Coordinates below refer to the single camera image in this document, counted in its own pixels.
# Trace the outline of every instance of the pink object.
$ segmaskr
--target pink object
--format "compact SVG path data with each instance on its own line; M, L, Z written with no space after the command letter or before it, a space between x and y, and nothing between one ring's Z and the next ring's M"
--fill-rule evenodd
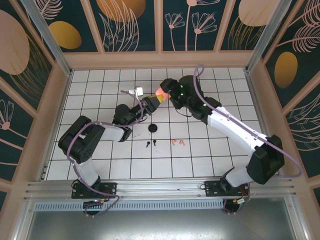
M168 99L168 93L165 93L161 87L158 88L158 90L155 92L155 95L162 95L163 96L163 100L162 102L164 102L165 100Z

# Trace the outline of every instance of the flower drawing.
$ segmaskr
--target flower drawing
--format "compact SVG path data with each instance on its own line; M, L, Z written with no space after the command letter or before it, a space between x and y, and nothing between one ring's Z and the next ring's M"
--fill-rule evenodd
M185 22L183 21L183 17L181 16L181 13L179 14L174 13L172 14L172 16L170 13L167 13L165 15L165 20L170 28L172 47L173 47L173 50L175 51L176 49L175 49L174 39L172 36L172 29L183 27L185 25Z
M197 50L197 37L198 34L205 34L214 32L217 30L217 25L214 25L216 19L214 17L215 12L212 14L203 13L199 19L199 13L192 14L192 25L195 33L194 50Z
M217 4L220 0L186 0L188 4L188 11L186 14L186 27L185 27L185 50L188 51L188 25L189 25L189 15L190 15L190 8L200 5L211 5Z
M10 123L14 114L14 109L15 109L15 105L8 101L7 104L5 103L5 101L3 99L0 100L0 130L3 131L11 131L12 133L22 137L22 138L27 138L25 136L23 136L22 134L14 131L11 129ZM9 145L13 148L19 149L19 150L23 150L23 147L17 146L11 142L8 142L2 138L0 138L0 142ZM5 162L0 162L0 164L4 164L4 165L16 165L15 163L5 163Z

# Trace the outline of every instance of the robotic arm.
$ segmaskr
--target robotic arm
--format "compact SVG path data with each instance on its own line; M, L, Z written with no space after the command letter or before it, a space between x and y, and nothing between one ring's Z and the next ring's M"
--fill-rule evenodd
M220 102L212 97L204 97L198 80L196 81L196 84L197 88L200 90L201 96L211 106L219 109L230 118L234 118ZM225 196L231 196L233 190L238 189L238 186L246 183L257 182L259 184L265 184L284 165L284 156L281 153L247 133L240 126L230 121L229 117L226 118L220 113L210 109L206 104L203 104L195 91L192 75L184 76L179 81L171 78L165 79L160 84L160 87L165 94L169 95L169 99L176 109L181 109L182 107L188 108L194 118L225 133L245 149L250 157L247 166L243 165L232 168L220 178L217 187L220 191L224 192ZM141 100L143 112L139 105L131 109L125 104L118 105L115 109L112 123L127 125L137 121L141 113L143 116L147 114L151 115L159 107L162 100L163 95L144 97ZM61 137L58 146L62 149L64 154L67 154L68 147L75 135L89 122L91 122L89 118L80 116ZM241 121L237 120L237 122L247 129L251 129ZM253 129L251 130L256 133L256 136L259 136L282 149L282 142L276 135L268 137ZM77 138L71 148L70 156L75 160L75 167L81 178L88 185L94 189L99 189L100 187L100 178L94 170L91 158L98 142L100 140L123 142L128 139L131 132L132 130L129 127L94 124L82 133L83 137Z

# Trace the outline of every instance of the purple cable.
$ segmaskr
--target purple cable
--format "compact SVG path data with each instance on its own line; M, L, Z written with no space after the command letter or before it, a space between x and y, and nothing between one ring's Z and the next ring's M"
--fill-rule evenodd
M202 70L199 74L197 74L198 68L201 67ZM292 160L295 165L299 168L299 173L296 175L278 175L275 177L279 177L279 178L298 178L302 175L302 168L300 166L300 164L298 163L297 160L295 160L292 156L290 156L288 153L286 153L285 151L283 151L281 148L277 147L276 145L272 144L271 142L263 139L262 137L259 137L258 135L254 134L252 131L250 131L249 129L247 129L245 126L241 125L240 123L238 123L233 116L229 117L227 114L225 114L224 112L214 108L213 106L211 106L200 94L198 87L197 87L197 77L199 77L205 70L205 66L203 64L199 64L198 66L195 67L194 72L193 72L193 85L194 85L194 89L196 94L198 95L198 97L201 99L201 101L206 104L209 108L211 108L212 110L216 111L217 113L219 113L220 115L224 116L227 119L230 119L234 124L236 124L237 126L239 126L240 128L242 128L243 130L245 130L247 133L249 133L250 135L252 135L253 137L255 137L256 139L260 140L261 142L269 145L270 147L274 148L275 150L277 150L278 152L282 153L283 155L287 156L290 160Z
M72 139L69 147L68 147L68 150L66 151L66 158L72 163L72 166L73 166L73 170L75 172L75 174L78 176L78 179L81 183L83 183L88 189L90 189L91 191L97 193L97 194L100 194L100 195L104 195L106 197L116 197L117 199L106 209L106 210L103 210L103 211L100 211L99 213L97 213L95 216L99 216L99 215L102 215L104 214L105 212L107 212L109 209L111 209L120 199L120 196L119 195L116 195L116 194L109 194L109 193L106 193L106 192L101 192L101 191L98 191L98 190L95 190L93 189L91 186L89 186L85 180L83 180L75 166L75 161L73 159L70 158L70 151L71 151L71 148L72 146L74 145L75 141L77 140L77 138L80 136L80 134L89 126L93 125L93 124L97 124L97 125L107 125L107 126L112 126L112 127L131 127L137 123L139 123L141 121L141 119L143 118L143 115L144 115L144 108L140 102L139 99L137 99L134 95L130 94L128 91L122 91L121 90L121 93L125 93L125 94L128 94L130 95L131 97L133 97L139 104L140 106L140 109L141 109L141 115L139 117L139 119L131 124L128 124L128 125L117 125L117 124L112 124L112 123L109 123L109 122L103 122L103 121L92 121L86 125L83 126L83 128L81 128L81 130L74 136L74 138ZM97 206L97 205L103 205L103 203L93 203L93 204L90 204L88 205L85 210L84 210L84 213L85 215L88 217L89 215L87 214L87 210L88 208L92 207L92 206Z

